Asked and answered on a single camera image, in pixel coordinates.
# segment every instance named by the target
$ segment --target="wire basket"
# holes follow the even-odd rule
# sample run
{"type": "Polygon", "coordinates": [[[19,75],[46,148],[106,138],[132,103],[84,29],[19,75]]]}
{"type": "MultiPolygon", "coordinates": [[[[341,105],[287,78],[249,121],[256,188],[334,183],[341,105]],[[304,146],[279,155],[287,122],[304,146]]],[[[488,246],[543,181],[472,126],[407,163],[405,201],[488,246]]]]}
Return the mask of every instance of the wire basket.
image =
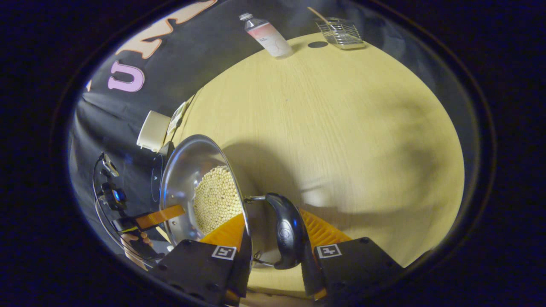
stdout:
{"type": "Polygon", "coordinates": [[[365,46],[353,22],[339,18],[326,18],[326,20],[328,20],[328,23],[321,19],[317,19],[315,23],[328,43],[340,49],[354,49],[365,46]]]}

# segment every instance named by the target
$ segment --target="bottle cap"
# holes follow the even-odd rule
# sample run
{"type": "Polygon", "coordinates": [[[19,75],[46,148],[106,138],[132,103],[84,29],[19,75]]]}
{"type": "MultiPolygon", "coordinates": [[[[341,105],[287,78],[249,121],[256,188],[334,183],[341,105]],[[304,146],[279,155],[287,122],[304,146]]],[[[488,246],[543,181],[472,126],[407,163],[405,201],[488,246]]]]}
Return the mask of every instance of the bottle cap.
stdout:
{"type": "Polygon", "coordinates": [[[244,13],[242,15],[239,15],[240,20],[246,20],[246,19],[250,19],[250,18],[252,18],[252,14],[249,14],[249,13],[244,13]]]}

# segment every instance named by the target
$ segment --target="pink letter u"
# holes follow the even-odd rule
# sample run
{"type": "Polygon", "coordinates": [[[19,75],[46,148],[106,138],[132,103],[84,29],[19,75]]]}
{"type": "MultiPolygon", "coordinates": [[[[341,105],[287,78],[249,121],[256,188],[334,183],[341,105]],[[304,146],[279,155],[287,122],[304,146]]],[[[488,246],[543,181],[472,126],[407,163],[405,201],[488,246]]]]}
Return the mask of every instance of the pink letter u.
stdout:
{"type": "Polygon", "coordinates": [[[144,84],[144,73],[142,70],[138,69],[137,67],[129,66],[129,65],[123,65],[120,64],[118,61],[115,61],[114,64],[112,64],[112,73],[120,72],[120,73],[126,73],[133,76],[132,82],[123,82],[116,80],[113,76],[111,76],[108,79],[108,88],[112,89],[115,88],[117,90],[122,90],[126,92],[136,92],[139,89],[142,88],[142,85],[144,84]]]}

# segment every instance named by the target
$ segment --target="round table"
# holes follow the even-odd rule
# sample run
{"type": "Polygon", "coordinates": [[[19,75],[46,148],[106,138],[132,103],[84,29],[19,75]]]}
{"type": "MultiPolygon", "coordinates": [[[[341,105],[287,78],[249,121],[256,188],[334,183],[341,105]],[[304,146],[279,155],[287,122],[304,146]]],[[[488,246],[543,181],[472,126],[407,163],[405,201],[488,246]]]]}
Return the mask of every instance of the round table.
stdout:
{"type": "MultiPolygon", "coordinates": [[[[436,246],[458,213],[464,165],[430,89],[380,49],[340,50],[320,33],[262,50],[199,90],[173,142],[212,138],[262,193],[276,192],[403,267],[436,246]]],[[[303,297],[300,267],[254,268],[248,287],[303,297]]]]}

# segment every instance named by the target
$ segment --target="black cable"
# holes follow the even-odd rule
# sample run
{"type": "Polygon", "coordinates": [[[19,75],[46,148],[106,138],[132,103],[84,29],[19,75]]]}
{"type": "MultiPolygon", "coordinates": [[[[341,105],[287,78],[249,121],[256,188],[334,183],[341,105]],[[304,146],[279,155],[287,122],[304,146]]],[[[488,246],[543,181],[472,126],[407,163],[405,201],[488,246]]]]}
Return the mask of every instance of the black cable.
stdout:
{"type": "MultiPolygon", "coordinates": [[[[104,222],[102,221],[102,219],[100,218],[100,215],[99,215],[99,212],[97,210],[97,206],[100,208],[103,216],[106,218],[106,220],[108,220],[108,217],[106,216],[106,213],[104,212],[104,208],[102,208],[102,206],[100,205],[100,201],[99,201],[99,198],[98,198],[98,195],[97,195],[97,189],[95,188],[95,170],[97,169],[97,165],[98,163],[102,160],[100,158],[97,159],[97,161],[95,162],[95,165],[93,167],[93,172],[92,172],[92,175],[91,175],[91,181],[92,181],[92,186],[93,186],[93,193],[94,193],[94,196],[95,196],[95,203],[96,203],[96,207],[95,207],[95,211],[97,212],[97,217],[99,218],[99,222],[100,224],[103,226],[104,230],[108,233],[109,237],[114,240],[114,242],[119,246],[121,247],[121,249],[124,251],[124,252],[129,252],[133,257],[135,257],[136,260],[140,261],[142,264],[144,265],[147,265],[148,267],[152,268],[153,266],[148,264],[146,261],[148,261],[148,259],[145,259],[143,256],[137,254],[136,252],[133,252],[132,250],[128,249],[126,246],[123,246],[123,244],[119,243],[115,238],[114,238],[114,235],[108,230],[108,228],[106,227],[106,225],[104,224],[104,222]]],[[[121,236],[120,236],[120,239],[125,242],[128,246],[131,246],[131,244],[123,239],[121,236]]]]}

